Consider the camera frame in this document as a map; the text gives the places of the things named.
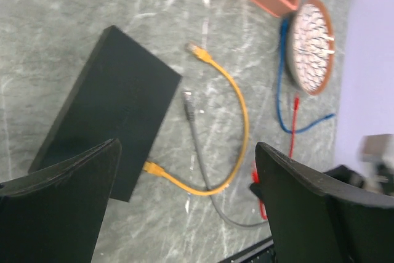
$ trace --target cable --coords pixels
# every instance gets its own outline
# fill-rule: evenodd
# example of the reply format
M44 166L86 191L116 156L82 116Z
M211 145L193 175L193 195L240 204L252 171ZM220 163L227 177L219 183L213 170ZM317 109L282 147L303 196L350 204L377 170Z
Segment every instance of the cable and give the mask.
M166 178L170 182L174 183L176 186L184 189L185 191L187 191L193 195L209 196L209 195L214 195L216 193L219 193L219 192L225 190L227 188L227 186L234 179L236 173L238 172L239 167L241 166L241 163L243 162L243 159L245 157L245 153L246 153L246 149L247 149L247 140L249 137L249 117L247 115L247 108L246 108L245 100L244 100L244 97L242 96L241 90L239 89L239 87L237 86L235 80L231 77L231 75L228 74L227 71L224 70L218 63L216 63L205 49L202 49L192 43L189 43L187 45L187 49L190 52L192 52L198 59L212 65L217 71L219 71L224 77L226 77L228 82L231 84L234 91L236 92L236 95L238 96L238 99L239 99L239 104L241 105L243 120L244 120L244 135L243 135L241 152L239 153L238 160L237 160L232 172L227 177L227 179L221 185L216 187L215 189L207 190L207 191L197 190L197 189L194 189L194 188L184 184L183 182L177 180L175 177L172 177L161 166L159 166L156 163L152 163L150 161L147 161L147 162L145 162L143 169L150 174L154 174L156 176L161 176L161 177Z
M283 122L282 119L282 113L281 113L281 109L280 109L280 93L281 93L281 87L282 87L282 75L283 75L283 71L284 71L284 56L285 56L285 52L286 52L286 35L287 35L287 29L289 27L289 19L285 18L282 22L281 25L281 45L280 45L280 59L279 59L279 73L278 73L278 85L276 88L276 113L278 114L278 119L279 119L279 124L282 128L282 130L284 132L287 132L288 134L291 134L292 131L289 130ZM295 134L300 134L302 132L306 132L307 130L313 128L314 126L316 126L317 124L319 124L322 121L328 120L330 118L333 118L335 116L334 113L328 114L318 120L315 120L314 122L312 122L311 124L309 124L308 126L303 127L302 129L296 129L294 131Z
M293 121L291 124L291 141L290 141L290 152L289 152L289 157L293 157L293 150L294 150L294 140L296 137L296 122L297 122L297 112L298 112L298 107L300 105L300 96L297 93L294 98L294 111L293 111Z
M191 99L191 92L183 92L183 105L185 107L185 113L186 113L186 118L190 124L190 130L191 130L191 136L193 138L194 144L195 144L195 149L196 149L196 154L197 154L197 160L199 163L199 167L201 170L201 174L203 175L203 179L205 182L205 185L208 190L212 190L212 185L209 182L208 179L208 173L207 173L207 167L203 159L203 154L202 154L202 149L201 149L201 144L198 138L198 133L196 129L196 122L195 122L195 108L193 106L193 101ZM252 230L252 229L257 229L260 226L262 226L266 221L256 223L256 224L242 224L235 222L231 220L229 217L225 215L225 213L220 209L220 206L217 204L217 201L214 196L210 196L212 204L219 214L219 216L229 225L234 226L239 229L244 229L244 230Z

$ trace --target gray marble surface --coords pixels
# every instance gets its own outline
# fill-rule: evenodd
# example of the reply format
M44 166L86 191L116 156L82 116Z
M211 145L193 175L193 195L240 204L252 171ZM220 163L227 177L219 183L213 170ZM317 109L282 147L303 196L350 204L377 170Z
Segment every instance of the gray marble surface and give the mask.
M331 12L337 53L331 82L319 97L302 97L299 126L336 111L350 0L323 0ZM209 65L184 49L194 40L238 82L249 109L245 162L218 196L239 222L260 221L251 182L258 141L287 153L290 137L274 108L279 20L249 0L0 0L0 181L26 174L50 125L101 31L115 24L183 75L193 92L208 173L220 183L235 163L242 121L236 96ZM295 93L285 76L281 96L290 123ZM294 158L313 168L332 166L336 121L297 136ZM203 186L180 93L169 109L151 159ZM93 262L217 262L269 236L269 226L242 231L224 224L206 197L142 174L130 203L110 200Z

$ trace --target round led panel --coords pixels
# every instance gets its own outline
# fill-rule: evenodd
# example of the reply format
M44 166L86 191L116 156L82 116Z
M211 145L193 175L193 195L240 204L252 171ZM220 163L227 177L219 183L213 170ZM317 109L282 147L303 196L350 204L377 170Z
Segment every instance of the round led panel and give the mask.
M331 19L320 0L308 0L292 19L287 63L301 89L318 95L327 86L334 61Z

